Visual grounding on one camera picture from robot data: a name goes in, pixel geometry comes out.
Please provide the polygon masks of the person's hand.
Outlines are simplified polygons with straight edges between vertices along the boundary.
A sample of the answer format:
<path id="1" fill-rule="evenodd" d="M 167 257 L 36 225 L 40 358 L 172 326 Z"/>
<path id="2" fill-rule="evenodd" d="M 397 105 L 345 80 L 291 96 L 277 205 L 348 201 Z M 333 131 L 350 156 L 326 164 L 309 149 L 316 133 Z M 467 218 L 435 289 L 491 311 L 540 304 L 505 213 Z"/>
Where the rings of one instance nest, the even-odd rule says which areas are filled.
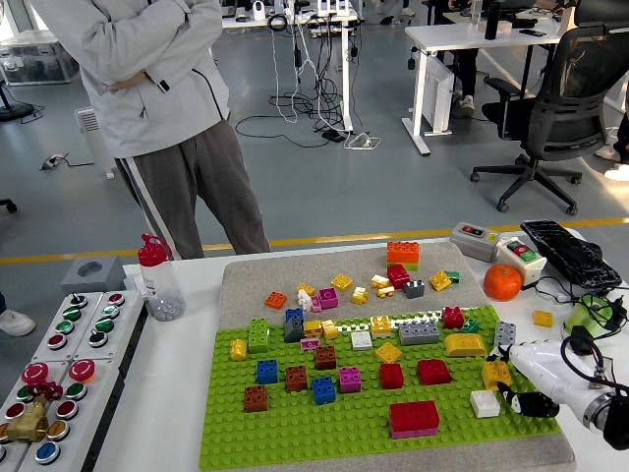
<path id="1" fill-rule="evenodd" d="M 112 85 L 107 85 L 106 89 L 109 92 L 115 92 L 122 89 L 135 87 L 138 84 L 141 84 L 142 82 L 148 80 L 150 80 L 150 76 L 145 72 L 145 70 L 141 70 L 126 80 L 116 82 Z"/>

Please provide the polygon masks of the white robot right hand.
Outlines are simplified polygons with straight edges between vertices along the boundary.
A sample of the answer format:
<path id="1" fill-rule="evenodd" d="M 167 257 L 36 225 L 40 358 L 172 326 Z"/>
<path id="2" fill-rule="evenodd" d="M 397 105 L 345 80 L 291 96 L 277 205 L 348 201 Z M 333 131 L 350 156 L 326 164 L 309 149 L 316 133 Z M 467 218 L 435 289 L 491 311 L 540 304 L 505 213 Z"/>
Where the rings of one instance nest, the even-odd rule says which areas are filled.
<path id="1" fill-rule="evenodd" d="M 487 358 L 511 362 L 535 386 L 533 392 L 516 392 L 504 382 L 498 384 L 501 395 L 516 413 L 553 418 L 559 406 L 565 404 L 585 427 L 604 427 L 613 390 L 603 384 L 603 360 L 590 366 L 553 340 L 497 345 Z"/>

